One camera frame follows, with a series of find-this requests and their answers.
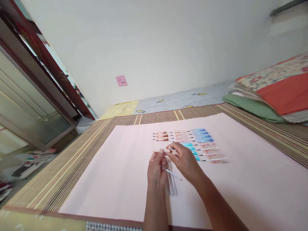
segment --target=metal rod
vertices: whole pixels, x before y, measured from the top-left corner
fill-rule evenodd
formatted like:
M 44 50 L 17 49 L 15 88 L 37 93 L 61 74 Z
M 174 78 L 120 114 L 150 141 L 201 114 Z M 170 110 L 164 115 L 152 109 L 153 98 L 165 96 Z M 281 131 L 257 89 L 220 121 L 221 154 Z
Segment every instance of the metal rod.
M 271 17 L 276 16 L 277 14 L 279 14 L 279 13 L 285 11 L 285 10 L 288 10 L 288 9 L 294 7 L 294 6 L 297 6 L 297 5 L 299 5 L 299 4 L 301 4 L 301 3 L 305 2 L 305 1 L 307 1 L 307 0 L 294 0 L 294 1 L 291 1 L 291 2 L 289 2 L 287 4 L 285 4 L 285 5 L 277 8 L 277 9 L 274 9 L 270 13 L 270 16 Z

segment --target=pink paper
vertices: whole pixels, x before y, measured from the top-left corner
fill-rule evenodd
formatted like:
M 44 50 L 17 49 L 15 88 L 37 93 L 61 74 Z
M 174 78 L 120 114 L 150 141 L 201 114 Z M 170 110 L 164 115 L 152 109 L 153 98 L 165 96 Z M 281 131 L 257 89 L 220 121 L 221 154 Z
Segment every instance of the pink paper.
M 96 153 L 60 213 L 143 221 L 151 150 L 159 131 L 205 128 L 228 164 L 199 162 L 249 230 L 306 230 L 308 171 L 224 113 L 182 121 L 116 126 Z M 178 197 L 167 197 L 170 225 L 211 229 L 202 200 L 174 164 Z
M 127 86 L 127 82 L 124 75 L 116 77 L 116 81 L 119 87 Z

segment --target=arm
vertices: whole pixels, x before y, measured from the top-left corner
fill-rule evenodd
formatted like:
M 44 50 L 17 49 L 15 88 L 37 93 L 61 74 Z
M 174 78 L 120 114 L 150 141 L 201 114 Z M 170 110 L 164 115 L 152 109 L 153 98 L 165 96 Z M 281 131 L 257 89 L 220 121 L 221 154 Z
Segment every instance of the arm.
M 166 207 L 167 160 L 164 150 L 153 153 L 148 168 L 148 192 L 144 214 L 144 231 L 169 230 Z
M 172 143 L 168 147 L 176 149 L 175 154 L 167 153 L 167 155 L 196 188 L 209 215 L 213 230 L 248 230 L 213 182 L 202 171 L 192 152 L 180 143 Z

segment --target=person's left hand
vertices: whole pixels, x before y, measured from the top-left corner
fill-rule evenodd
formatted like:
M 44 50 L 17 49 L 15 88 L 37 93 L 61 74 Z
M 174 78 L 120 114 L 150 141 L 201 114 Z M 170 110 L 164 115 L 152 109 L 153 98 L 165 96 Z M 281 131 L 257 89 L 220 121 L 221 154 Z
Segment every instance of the person's left hand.
M 148 167 L 148 184 L 154 183 L 165 186 L 167 180 L 165 169 L 168 168 L 168 161 L 166 157 L 163 158 L 164 155 L 163 149 L 153 153 Z

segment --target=bamboo mat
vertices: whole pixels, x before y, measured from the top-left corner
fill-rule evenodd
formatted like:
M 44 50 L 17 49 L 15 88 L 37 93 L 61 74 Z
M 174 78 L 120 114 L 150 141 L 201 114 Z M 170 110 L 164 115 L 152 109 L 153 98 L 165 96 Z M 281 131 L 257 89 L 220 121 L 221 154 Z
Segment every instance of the bamboo mat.
M 208 105 L 95 122 L 75 142 L 26 184 L 6 210 L 57 213 L 79 177 L 116 125 L 150 124 L 225 113 L 254 131 L 290 158 L 308 168 L 308 127 L 266 122 L 231 104 Z

